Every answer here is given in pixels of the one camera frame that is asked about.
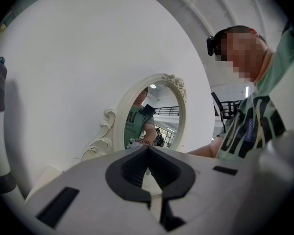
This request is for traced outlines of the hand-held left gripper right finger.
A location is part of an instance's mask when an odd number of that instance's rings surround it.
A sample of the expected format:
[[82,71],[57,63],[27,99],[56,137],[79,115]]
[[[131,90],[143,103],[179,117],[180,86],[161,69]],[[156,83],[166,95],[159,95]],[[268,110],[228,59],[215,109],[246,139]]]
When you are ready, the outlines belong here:
[[162,190],[164,201],[184,197],[196,179],[190,165],[152,146],[148,148],[148,168]]

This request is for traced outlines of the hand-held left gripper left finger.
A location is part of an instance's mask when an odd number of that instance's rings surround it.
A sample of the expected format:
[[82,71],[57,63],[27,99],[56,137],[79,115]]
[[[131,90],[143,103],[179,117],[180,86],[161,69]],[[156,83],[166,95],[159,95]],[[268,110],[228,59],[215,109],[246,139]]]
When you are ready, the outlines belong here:
[[112,162],[105,172],[111,190],[126,201],[150,203],[151,195],[142,189],[144,174],[148,167],[147,146],[135,150]]

